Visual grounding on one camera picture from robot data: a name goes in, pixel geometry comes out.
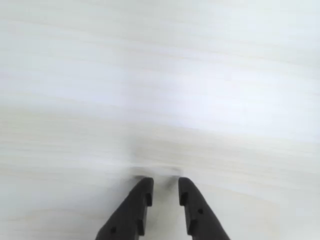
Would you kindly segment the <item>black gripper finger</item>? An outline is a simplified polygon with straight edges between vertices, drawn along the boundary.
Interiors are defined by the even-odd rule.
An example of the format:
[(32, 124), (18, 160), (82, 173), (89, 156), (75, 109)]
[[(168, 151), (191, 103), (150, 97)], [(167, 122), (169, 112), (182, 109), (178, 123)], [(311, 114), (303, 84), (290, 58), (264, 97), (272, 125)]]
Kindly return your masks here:
[(96, 235), (97, 240), (138, 240), (145, 235), (148, 207), (153, 205), (154, 179), (143, 177)]
[(184, 207), (186, 231), (193, 240), (229, 240), (201, 191), (187, 177), (178, 179), (179, 204)]

